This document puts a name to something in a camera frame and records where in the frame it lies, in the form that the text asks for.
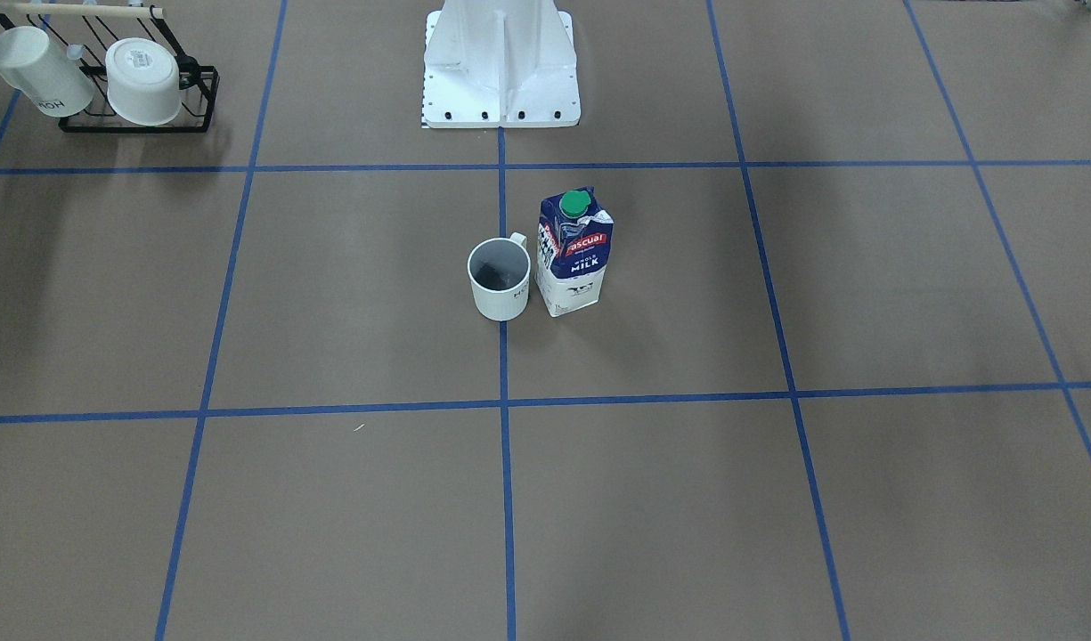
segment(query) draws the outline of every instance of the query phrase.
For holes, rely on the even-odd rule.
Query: brand logo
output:
[[[565,256],[574,255],[575,253],[587,250],[591,246],[602,245],[609,242],[609,235],[606,232],[598,231],[597,234],[586,235],[584,239],[574,240],[570,243],[568,247],[565,247]]]
[[[553,256],[556,255],[558,252],[556,239],[553,237],[553,230],[550,230],[548,225],[538,225],[537,246],[540,247],[541,258],[544,259],[546,263],[553,261]]]
[[[585,258],[580,259],[580,263],[574,265],[573,267],[570,267],[570,274],[576,274],[577,271],[585,271],[586,269],[597,267],[599,264],[601,264],[601,261],[599,261],[597,256],[595,255],[585,256]]]

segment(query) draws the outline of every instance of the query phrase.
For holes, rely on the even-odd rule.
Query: black metal rack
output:
[[[60,33],[50,24],[47,16],[44,15],[43,8],[44,4],[37,3],[32,5],[26,5],[25,15],[26,21],[33,26],[39,26],[46,28],[49,33],[53,34],[58,40],[61,41],[65,47],[70,47],[70,43],[61,36]],[[33,16],[37,15],[39,17],[39,23],[33,20]],[[89,28],[89,33],[93,34],[94,39],[100,45],[101,50],[105,51],[112,46],[115,41],[121,40],[117,33],[113,33],[112,28],[109,28],[109,24],[101,20],[101,16],[86,16],[81,15],[82,22]],[[157,16],[157,5],[151,4],[148,9],[148,23],[153,25],[153,29],[146,24],[146,21],[142,17],[133,17],[135,22],[142,27],[142,32],[146,34],[149,40],[157,41],[157,37],[161,37],[163,40],[172,49],[173,56],[177,60],[177,68],[180,72],[180,84],[179,89],[182,90],[182,113],[179,114],[173,121],[161,124],[158,126],[145,126],[142,124],[134,124],[125,119],[121,118],[120,114],[113,111],[113,107],[109,106],[109,98],[106,98],[106,68],[101,58],[98,57],[96,52],[88,45],[82,45],[84,47],[84,57],[80,60],[80,68],[82,73],[89,77],[89,81],[94,82],[94,86],[97,88],[97,94],[94,100],[89,102],[85,109],[71,117],[64,117],[58,119],[58,128],[70,134],[202,134],[208,130],[212,125],[212,114],[216,108],[216,90],[220,85],[220,74],[216,72],[214,65],[203,65],[196,61],[196,58],[191,57],[185,52],[185,48],[177,39],[169,24],[166,23],[166,17]],[[7,13],[0,12],[0,25],[2,28],[14,28],[15,23],[12,22],[11,17]],[[103,34],[98,32],[98,27],[103,29],[109,36],[109,44],[106,44],[106,39]],[[94,61],[94,64],[89,64],[85,57],[88,56]]]

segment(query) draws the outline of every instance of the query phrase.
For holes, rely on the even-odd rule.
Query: floor tile grid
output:
[[[886,395],[910,395],[910,394],[961,394],[961,392],[973,392],[973,391],[1020,391],[1026,389],[1060,389],[1063,390],[1065,398],[1069,402],[1071,413],[1074,413],[1074,419],[1076,425],[1079,427],[1079,433],[1086,443],[1086,446],[1091,456],[1091,444],[1090,438],[1087,435],[1087,430],[1083,427],[1082,420],[1079,419],[1079,413],[1075,409],[1074,401],[1070,397],[1070,389],[1091,389],[1091,382],[1066,382],[1064,380],[1063,374],[1060,373],[1058,365],[1055,364],[1055,353],[1051,349],[1050,342],[1046,340],[1045,332],[1043,332],[1042,325],[1040,324],[1040,318],[1030,299],[1029,292],[1027,292],[1024,280],[1022,280],[1022,275],[1019,271],[1018,264],[1016,263],[1011,251],[1006,242],[1005,232],[1000,227],[1000,222],[996,218],[996,210],[992,205],[991,196],[984,185],[983,179],[981,179],[980,169],[978,166],[990,166],[990,164],[1014,164],[1014,166],[1043,166],[1043,164],[1091,164],[1091,159],[1079,159],[1078,161],[978,161],[972,156],[972,150],[969,149],[968,141],[963,137],[963,133],[960,130],[959,121],[957,121],[957,116],[955,110],[952,110],[951,101],[948,101],[948,93],[945,90],[942,84],[939,73],[937,73],[936,65],[933,63],[932,55],[928,53],[928,45],[924,40],[924,34],[920,29],[920,25],[916,24],[915,16],[913,16],[912,8],[908,0],[904,0],[904,7],[907,11],[910,12],[910,16],[913,19],[914,27],[919,33],[921,39],[921,45],[923,45],[924,51],[928,57],[928,62],[933,68],[934,74],[937,78],[938,86],[940,90],[945,94],[945,100],[949,107],[949,112],[951,112],[952,120],[955,120],[958,131],[961,134],[962,143],[968,150],[967,161],[903,161],[903,162],[887,162],[887,161],[854,161],[854,162],[754,162],[747,161],[744,154],[742,153],[741,142],[738,141],[740,137],[740,131],[738,131],[738,122],[734,113],[733,101],[731,98],[731,89],[728,85],[727,73],[723,70],[723,57],[721,57],[719,34],[716,31],[716,17],[714,17],[714,11],[711,9],[711,0],[708,0],[709,13],[711,16],[712,26],[712,37],[716,39],[717,53],[720,57],[720,70],[723,73],[724,89],[727,89],[729,109],[731,109],[733,133],[736,137],[736,143],[740,146],[740,161],[739,162],[577,162],[577,164],[541,164],[540,166],[535,166],[535,164],[517,164],[517,166],[506,166],[504,161],[504,133],[500,131],[500,159],[496,166],[271,166],[261,167],[256,166],[256,150],[260,148],[260,137],[263,133],[263,122],[264,122],[264,109],[261,107],[260,121],[256,123],[255,137],[253,142],[252,158],[249,167],[208,167],[208,168],[117,168],[117,169],[101,169],[101,170],[0,170],[0,173],[110,173],[110,172],[146,172],[146,173],[157,173],[157,172],[197,172],[197,171],[239,171],[247,172],[248,178],[244,183],[244,193],[242,195],[242,202],[240,203],[240,214],[239,220],[237,220],[237,228],[235,234],[235,242],[232,242],[231,258],[229,259],[229,266],[225,279],[224,295],[220,300],[220,312],[218,315],[218,323],[216,324],[216,335],[214,337],[214,346],[211,349],[211,361],[208,362],[207,373],[206,373],[206,388],[204,388],[204,394],[202,397],[201,409],[200,410],[172,410],[172,411],[152,411],[152,413],[98,413],[98,414],[86,414],[86,415],[75,415],[79,418],[85,418],[86,420],[117,420],[125,418],[137,418],[137,419],[166,419],[166,418],[195,418],[197,420],[197,426],[194,434],[194,444],[192,444],[192,458],[190,463],[190,471],[187,475],[187,486],[185,486],[185,497],[182,499],[182,513],[179,515],[178,519],[178,533],[175,541],[173,556],[170,559],[170,579],[175,576],[177,557],[179,556],[180,539],[183,534],[183,517],[185,517],[185,508],[188,496],[192,491],[192,475],[195,472],[196,458],[200,449],[200,437],[203,427],[204,419],[211,415],[260,415],[260,414],[292,414],[292,413],[332,413],[333,411],[361,411],[361,410],[428,410],[428,409],[454,409],[454,407],[460,406],[471,406],[471,407],[493,407],[499,406],[502,410],[502,439],[503,439],[503,473],[504,473],[504,484],[505,484],[505,499],[506,499],[506,568],[507,568],[507,589],[508,589],[508,604],[507,604],[507,615],[509,620],[509,626],[513,626],[514,617],[514,605],[513,605],[513,593],[512,593],[512,572],[513,572],[513,556],[512,556],[512,486],[509,486],[509,448],[508,448],[508,409],[512,406],[568,406],[568,404],[611,404],[611,402],[663,402],[663,401],[718,401],[719,399],[748,399],[748,398],[790,398],[793,403],[794,418],[796,418],[796,426],[799,430],[799,438],[801,438],[803,446],[804,461],[806,463],[808,479],[811,482],[812,498],[815,503],[815,510],[817,510],[818,516],[818,527],[822,529],[823,534],[823,546],[827,554],[827,569],[831,573],[831,584],[835,591],[836,605],[839,613],[839,621],[842,626],[842,636],[848,639],[848,628],[846,621],[846,614],[843,614],[843,608],[841,607],[841,594],[838,593],[837,581],[834,579],[834,563],[832,553],[830,553],[829,540],[827,540],[825,520],[822,519],[822,509],[819,508],[819,499],[817,496],[817,479],[814,477],[813,463],[811,461],[811,455],[805,439],[805,430],[802,423],[801,407],[799,407],[799,399],[801,398],[817,398],[817,397],[834,397],[834,396],[886,396]],[[284,24],[284,13],[286,9],[286,0],[281,1],[280,4],[280,19],[279,25]],[[279,44],[279,33],[281,26],[277,26],[276,39],[274,41],[269,75],[267,85],[265,85],[264,90],[264,102],[267,102],[268,92],[272,85],[272,76],[275,70],[275,64],[278,53]],[[7,130],[7,124],[11,118],[12,110],[17,101],[19,94],[12,97],[11,104],[8,106],[7,113],[4,113],[2,122],[0,124],[0,142],[4,130]],[[994,223],[996,223],[997,231],[1000,232],[1002,243],[1005,243],[1006,252],[1008,252],[1009,259],[1012,263],[1014,271],[1016,273],[1017,279],[1021,288],[1024,289],[1026,301],[1030,305],[1030,311],[1033,313],[1033,318],[1036,322],[1043,342],[1045,342],[1045,349],[1050,353],[1050,360],[1053,361],[1055,374],[1057,374],[1058,382],[1056,383],[1035,383],[1034,385],[1018,385],[1018,386],[936,386],[935,388],[884,388],[884,389],[870,389],[870,390],[798,390],[794,388],[793,375],[789,367],[789,360],[786,352],[786,340],[782,332],[781,320],[778,317],[778,305],[776,300],[774,300],[774,288],[769,280],[769,267],[768,267],[768,256],[766,256],[765,246],[763,244],[763,239],[760,231],[758,230],[757,215],[754,206],[754,194],[752,186],[750,185],[748,168],[752,167],[834,167],[834,166],[875,166],[875,167],[886,167],[886,166],[969,166],[976,172],[978,183],[982,188],[982,192],[985,196],[986,204],[990,207],[990,213],[993,215]],[[379,171],[379,170],[408,170],[408,169],[439,169],[439,170],[455,170],[455,169],[496,169],[499,171],[499,190],[500,190],[500,231],[502,234],[505,232],[505,194],[504,194],[504,180],[505,171],[507,170],[521,170],[521,169],[585,169],[585,168],[613,168],[613,169],[630,169],[630,168],[648,168],[648,167],[738,167],[744,172],[744,183],[747,186],[747,196],[750,201],[750,206],[752,206],[752,216],[755,216],[756,220],[756,240],[758,243],[760,259],[763,263],[764,276],[766,280],[766,287],[768,287],[768,294],[770,298],[770,304],[772,304],[774,320],[776,320],[778,340],[780,341],[780,352],[784,361],[784,368],[787,373],[788,390],[784,392],[764,392],[764,394],[748,394],[748,395],[672,395],[667,397],[604,397],[604,398],[571,398],[571,399],[509,399],[508,398],[508,380],[507,380],[507,362],[506,362],[506,332],[505,324],[501,327],[501,377],[502,377],[502,394],[501,398],[495,401],[467,401],[463,404],[456,404],[456,402],[448,402],[447,404],[398,404],[398,406],[329,406],[329,407],[302,407],[302,409],[259,409],[259,410],[208,410],[208,391],[211,390],[212,378],[214,378],[216,370],[216,352],[218,352],[219,347],[219,336],[220,330],[224,326],[224,317],[227,310],[228,298],[231,288],[231,276],[232,267],[236,264],[236,251],[240,243],[240,231],[242,231],[244,221],[244,210],[248,207],[248,196],[251,186],[252,176],[257,171]],[[0,422],[44,422],[53,420],[64,420],[64,415],[47,415],[47,416],[15,416],[15,418],[0,418]],[[169,590],[171,588],[171,581],[167,583],[167,593],[163,596],[163,615],[161,621],[158,624],[158,638],[163,637],[164,624],[167,619],[167,597],[169,597]],[[509,636],[513,637],[513,627],[509,628]]]
[[[1030,315],[1032,315],[1032,320],[1036,325],[1036,331],[1040,334],[1040,340],[1045,347],[1045,352],[1047,352],[1047,361],[1051,362],[1051,367],[1055,373],[1055,379],[1059,383],[1059,388],[1064,394],[1064,401],[1067,401],[1067,407],[1071,413],[1071,420],[1075,422],[1075,427],[1079,432],[1079,438],[1083,442],[1083,447],[1088,451],[1088,458],[1091,459],[1091,437],[1088,435],[1088,427],[1083,425],[1083,419],[1079,416],[1079,409],[1075,406],[1075,400],[1071,398],[1071,388],[1064,377],[1063,370],[1059,366],[1059,361],[1055,358],[1055,349],[1051,344],[1051,340],[1047,339],[1047,332],[1045,325],[1040,319],[1039,310],[1036,310],[1035,301],[1032,298],[1032,293],[1027,287],[1024,280],[1024,274],[1021,273],[1021,265],[1019,265],[1015,253],[1012,252],[1012,246],[1008,241],[1008,235],[1005,232],[1005,227],[1000,222],[1000,217],[996,214],[996,204],[993,204],[992,195],[988,193],[988,185],[984,182],[984,176],[981,172],[980,162],[976,160],[976,155],[972,153],[972,146],[969,145],[968,136],[964,134],[964,128],[961,125],[960,118],[957,116],[957,109],[952,106],[952,99],[949,97],[948,89],[945,88],[945,82],[940,77],[940,70],[937,68],[937,62],[933,58],[933,52],[928,49],[928,40],[924,36],[924,29],[921,28],[916,13],[913,12],[913,5],[911,0],[902,0],[904,4],[904,11],[909,14],[910,21],[913,23],[913,32],[916,33],[919,40],[921,41],[921,49],[923,49],[924,57],[928,62],[928,69],[933,71],[933,77],[937,81],[937,89],[940,90],[940,96],[945,100],[945,106],[948,107],[949,118],[952,118],[952,126],[957,130],[957,136],[960,137],[961,146],[964,148],[964,155],[968,157],[970,167],[972,167],[973,176],[976,176],[978,185],[981,188],[981,194],[984,196],[985,207],[988,208],[988,215],[992,216],[992,222],[996,227],[996,233],[1000,237],[1002,246],[1005,249],[1005,255],[1008,256],[1008,263],[1012,268],[1012,274],[1016,276],[1016,282],[1021,288],[1022,295],[1024,295],[1024,303],[1029,307]]]
[[[182,489],[182,500],[177,515],[177,527],[173,532],[173,543],[169,553],[169,566],[166,571],[166,584],[161,595],[161,608],[157,614],[157,629],[154,638],[164,641],[166,638],[166,627],[169,624],[169,608],[172,603],[173,585],[177,580],[177,566],[182,554],[182,543],[185,540],[185,524],[188,519],[188,508],[192,499],[192,483],[196,477],[197,461],[201,455],[201,442],[206,424],[206,410],[208,410],[208,399],[212,397],[212,382],[216,376],[216,358],[220,352],[220,337],[225,331],[225,318],[228,314],[228,300],[232,291],[232,277],[236,275],[236,256],[240,252],[240,235],[244,231],[244,215],[248,214],[249,195],[252,193],[252,179],[255,174],[256,158],[260,156],[260,140],[264,135],[264,113],[268,107],[268,97],[272,95],[272,82],[276,74],[276,60],[279,56],[279,41],[284,35],[284,17],[288,13],[288,0],[280,0],[279,16],[276,17],[276,32],[273,35],[272,52],[268,58],[268,74],[264,78],[264,94],[260,98],[260,113],[256,117],[255,131],[252,135],[252,152],[249,156],[249,167],[244,172],[244,186],[240,194],[240,209],[236,215],[236,230],[232,232],[232,246],[228,254],[228,266],[225,269],[224,289],[220,291],[220,307],[216,312],[216,328],[212,336],[212,346],[208,348],[208,364],[206,376],[204,376],[204,388],[201,392],[201,407],[196,415],[196,426],[192,431],[192,447],[190,450],[190,461],[185,472],[185,486]]]
[[[803,409],[798,400],[796,386],[794,386],[794,372],[790,365],[790,353],[787,349],[787,337],[782,328],[782,317],[778,315],[778,298],[774,292],[774,281],[770,279],[770,264],[768,252],[763,240],[763,228],[759,225],[758,208],[755,204],[755,190],[752,185],[752,174],[747,167],[747,155],[744,150],[744,140],[740,133],[740,116],[735,110],[735,100],[732,94],[731,80],[728,76],[728,65],[723,57],[723,41],[720,40],[720,26],[716,21],[716,5],[712,0],[707,0],[707,16],[711,25],[711,40],[716,45],[716,60],[720,66],[720,80],[723,82],[723,93],[728,100],[728,116],[731,119],[731,133],[735,141],[735,152],[740,156],[740,171],[744,180],[744,191],[747,195],[747,208],[752,216],[752,227],[755,230],[755,244],[758,247],[759,263],[763,268],[763,283],[766,287],[766,294],[770,304],[770,317],[774,320],[774,332],[778,340],[778,356],[782,361],[782,371],[787,378],[787,395],[790,398],[790,409],[794,416],[794,427],[798,431],[798,445],[803,453],[803,465],[806,470],[806,483],[810,484],[811,503],[814,507],[814,518],[818,525],[818,536],[822,539],[822,555],[827,566],[827,579],[830,583],[830,592],[834,596],[835,613],[838,617],[838,628],[841,632],[842,641],[850,641],[850,624],[847,619],[847,606],[842,602],[841,585],[838,583],[838,571],[834,560],[834,547],[830,543],[830,532],[827,530],[826,515],[822,510],[822,493],[818,492],[817,474],[814,471],[814,459],[811,458],[811,446],[806,438],[806,426],[803,421]]]

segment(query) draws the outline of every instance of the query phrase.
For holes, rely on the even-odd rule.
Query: brown floor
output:
[[[434,131],[439,8],[167,4],[204,134],[0,81],[0,640],[1091,640],[1091,13],[563,2],[580,125]],[[601,303],[481,317],[582,185]]]

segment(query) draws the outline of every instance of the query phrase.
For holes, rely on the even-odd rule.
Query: carton label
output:
[[[541,201],[537,223],[537,288],[550,316],[597,303],[613,240],[613,217],[599,207],[591,186],[585,216],[570,218],[561,196]]]

